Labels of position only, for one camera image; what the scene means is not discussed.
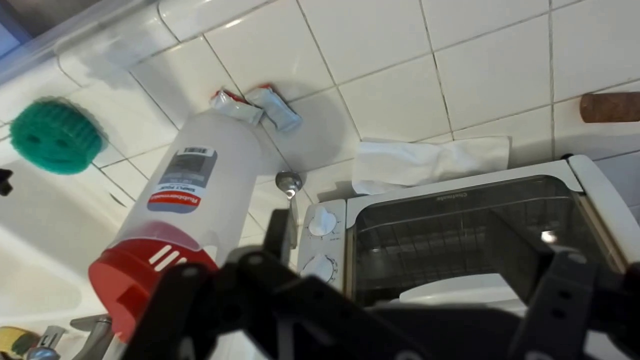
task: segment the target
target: white cloth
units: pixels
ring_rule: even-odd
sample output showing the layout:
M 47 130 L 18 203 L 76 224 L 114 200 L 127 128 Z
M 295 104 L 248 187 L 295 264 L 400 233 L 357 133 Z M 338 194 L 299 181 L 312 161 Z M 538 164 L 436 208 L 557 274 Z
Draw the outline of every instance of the white cloth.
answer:
M 508 138 L 449 143 L 360 141 L 353 186 L 357 194 L 384 194 L 449 178 L 496 172 L 508 165 Z

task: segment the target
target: fire extinguisher label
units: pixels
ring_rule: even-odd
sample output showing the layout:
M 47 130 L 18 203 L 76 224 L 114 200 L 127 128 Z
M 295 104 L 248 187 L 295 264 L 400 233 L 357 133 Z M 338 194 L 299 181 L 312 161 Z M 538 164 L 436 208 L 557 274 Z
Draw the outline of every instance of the fire extinguisher label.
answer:
M 180 147 L 168 161 L 153 195 L 147 201 L 151 212 L 186 214 L 201 205 L 209 178 L 217 165 L 217 150 L 203 146 Z

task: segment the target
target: red label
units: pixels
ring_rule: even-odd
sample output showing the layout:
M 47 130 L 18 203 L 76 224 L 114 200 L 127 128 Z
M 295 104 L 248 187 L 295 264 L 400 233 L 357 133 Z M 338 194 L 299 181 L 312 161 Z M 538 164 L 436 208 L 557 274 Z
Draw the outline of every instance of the red label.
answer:
M 201 195 L 195 195 L 190 191 L 157 191 L 157 194 L 153 194 L 148 203 L 177 203 L 177 205 L 198 208 Z

